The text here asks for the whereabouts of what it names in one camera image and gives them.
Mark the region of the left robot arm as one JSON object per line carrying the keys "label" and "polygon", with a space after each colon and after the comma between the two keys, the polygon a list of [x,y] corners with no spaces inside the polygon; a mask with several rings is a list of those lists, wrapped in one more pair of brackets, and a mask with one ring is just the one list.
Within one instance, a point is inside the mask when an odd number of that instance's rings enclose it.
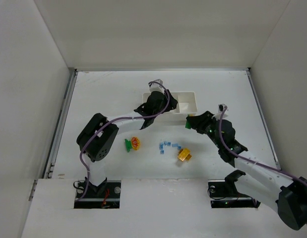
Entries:
{"label": "left robot arm", "polygon": [[80,149],[79,159],[87,170],[85,185],[83,186],[84,191],[80,199],[86,195],[87,191],[101,193],[104,187],[103,183],[105,183],[105,181],[102,181],[95,185],[90,181],[91,170],[83,158],[84,155],[92,163],[103,160],[109,153],[118,134],[145,129],[153,124],[157,116],[176,109],[177,105],[178,101],[166,89],[164,92],[151,92],[145,103],[133,112],[118,118],[109,119],[101,113],[96,113],[76,140]]}

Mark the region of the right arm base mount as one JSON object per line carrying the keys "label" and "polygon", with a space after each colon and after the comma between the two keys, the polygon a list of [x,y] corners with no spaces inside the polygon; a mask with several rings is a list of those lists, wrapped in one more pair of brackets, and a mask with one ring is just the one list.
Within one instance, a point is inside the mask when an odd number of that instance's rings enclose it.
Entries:
{"label": "right arm base mount", "polygon": [[211,208],[259,208],[259,201],[236,189],[235,182],[245,175],[245,172],[235,170],[222,180],[208,180],[207,193]]}

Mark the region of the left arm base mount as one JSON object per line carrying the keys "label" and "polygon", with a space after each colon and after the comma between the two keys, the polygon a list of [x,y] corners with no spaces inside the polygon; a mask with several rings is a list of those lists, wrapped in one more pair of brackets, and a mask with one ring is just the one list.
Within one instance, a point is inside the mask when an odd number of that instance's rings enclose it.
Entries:
{"label": "left arm base mount", "polygon": [[75,181],[76,190],[74,209],[119,209],[121,196],[121,180],[107,180],[99,187],[89,184],[85,195],[86,181]]}

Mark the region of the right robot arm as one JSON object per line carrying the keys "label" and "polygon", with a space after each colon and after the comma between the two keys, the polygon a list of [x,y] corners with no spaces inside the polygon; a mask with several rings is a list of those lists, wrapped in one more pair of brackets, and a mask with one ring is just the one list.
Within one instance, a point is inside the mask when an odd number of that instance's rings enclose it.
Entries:
{"label": "right robot arm", "polygon": [[298,231],[307,224],[307,179],[278,170],[256,159],[236,138],[225,110],[186,117],[186,127],[207,135],[220,158],[235,171],[225,181],[233,192],[245,194],[275,211],[289,228]]}

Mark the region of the green square lego brick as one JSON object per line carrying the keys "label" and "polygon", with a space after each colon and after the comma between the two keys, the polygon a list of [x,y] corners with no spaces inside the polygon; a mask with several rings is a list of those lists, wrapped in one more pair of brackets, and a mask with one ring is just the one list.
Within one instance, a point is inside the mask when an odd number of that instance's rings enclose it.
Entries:
{"label": "green square lego brick", "polygon": [[186,123],[185,123],[185,128],[186,129],[191,129],[191,125],[190,125],[190,123],[188,121],[186,121]]}

